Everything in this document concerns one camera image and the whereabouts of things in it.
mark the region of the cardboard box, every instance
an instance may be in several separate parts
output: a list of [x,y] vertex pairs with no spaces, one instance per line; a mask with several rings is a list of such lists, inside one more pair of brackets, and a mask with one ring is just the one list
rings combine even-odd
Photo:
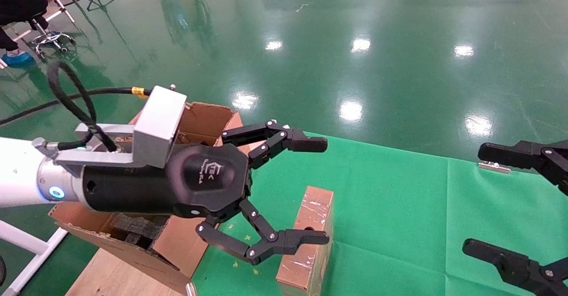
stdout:
[[284,296],[318,296],[333,242],[333,192],[308,186],[294,229],[326,231],[326,245],[300,246],[296,255],[284,255],[276,282]]
[[[134,124],[139,115],[130,124]],[[230,108],[204,103],[187,104],[176,142],[219,146],[223,130],[242,125],[240,115]],[[249,146],[240,149],[245,154],[249,152]],[[59,227],[103,248],[180,294],[185,294],[185,285],[190,282],[207,248],[207,243],[195,232],[202,218],[169,217],[158,237],[148,248],[143,248],[126,243],[124,232],[111,226],[118,213],[100,213],[87,209],[81,203],[63,202],[53,207],[49,215]]]

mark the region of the robotic arm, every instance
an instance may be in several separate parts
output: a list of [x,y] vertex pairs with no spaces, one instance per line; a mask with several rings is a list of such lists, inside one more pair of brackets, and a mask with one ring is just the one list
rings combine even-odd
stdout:
[[[272,254],[295,254],[301,244],[326,244],[325,232],[276,231],[248,197],[251,169],[285,149],[324,152],[327,139],[309,138],[276,121],[222,133],[222,146],[175,144],[186,96],[156,86],[134,126],[97,124],[106,136],[132,137],[108,152],[99,138],[84,148],[57,149],[42,138],[0,138],[0,207],[79,201],[96,211],[203,217],[197,234],[207,243],[257,265]],[[79,124],[80,137],[100,133]],[[249,156],[237,146],[265,141]],[[242,213],[261,236],[250,247],[215,229]]]
[[[520,169],[533,168],[568,195],[568,141],[552,144],[521,141],[515,146],[485,143],[477,156],[483,161]],[[505,283],[536,296],[568,296],[564,284],[568,279],[568,257],[543,266],[526,255],[475,239],[467,239],[462,251],[495,266]]]

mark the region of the glossy green floor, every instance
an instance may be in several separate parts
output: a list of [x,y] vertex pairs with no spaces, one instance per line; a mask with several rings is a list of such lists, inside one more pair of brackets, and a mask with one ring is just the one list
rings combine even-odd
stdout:
[[[87,1],[81,1],[83,8]],[[116,0],[70,7],[81,32],[65,56],[87,88],[176,84],[190,100],[238,109],[244,122],[474,161],[483,142],[568,136],[568,0]],[[51,100],[45,65],[0,71],[0,114]],[[101,122],[143,101],[97,96]],[[0,135],[73,139],[61,108]],[[47,207],[0,211],[46,239]],[[68,238],[24,291],[64,294],[95,249]],[[31,258],[0,242],[17,271]]]

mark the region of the black robotic gripper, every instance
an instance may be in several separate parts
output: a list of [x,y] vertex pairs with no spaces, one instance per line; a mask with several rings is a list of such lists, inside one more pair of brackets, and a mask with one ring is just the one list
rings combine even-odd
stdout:
[[[287,129],[268,121],[264,124],[225,130],[222,146],[189,146],[174,152],[166,173],[174,198],[174,214],[205,217],[197,225],[201,238],[227,253],[257,265],[273,254],[295,254],[301,244],[327,244],[323,231],[286,229],[276,231],[248,200],[251,169],[261,167],[285,149],[294,152],[324,152],[326,138],[309,138],[301,130]],[[237,146],[260,142],[249,155]],[[215,229],[219,223],[242,213],[261,240],[249,246]]]
[[[515,146],[485,143],[477,154],[480,160],[535,169],[568,195],[568,141],[539,144],[521,141]],[[463,243],[463,253],[493,264],[501,279],[536,296],[568,296],[568,257],[541,266],[528,256],[475,239]]]

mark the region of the green mat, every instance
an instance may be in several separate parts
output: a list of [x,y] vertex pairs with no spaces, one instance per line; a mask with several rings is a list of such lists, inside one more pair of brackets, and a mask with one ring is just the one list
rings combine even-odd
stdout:
[[[291,228],[307,185],[335,193],[335,237],[322,295],[532,295],[465,256],[473,237],[542,264],[568,256],[568,199],[540,175],[329,138],[323,154],[284,152],[254,171],[250,200]],[[259,237],[242,216],[221,226]],[[279,295],[281,256],[253,267],[209,248],[193,276],[200,295]]]

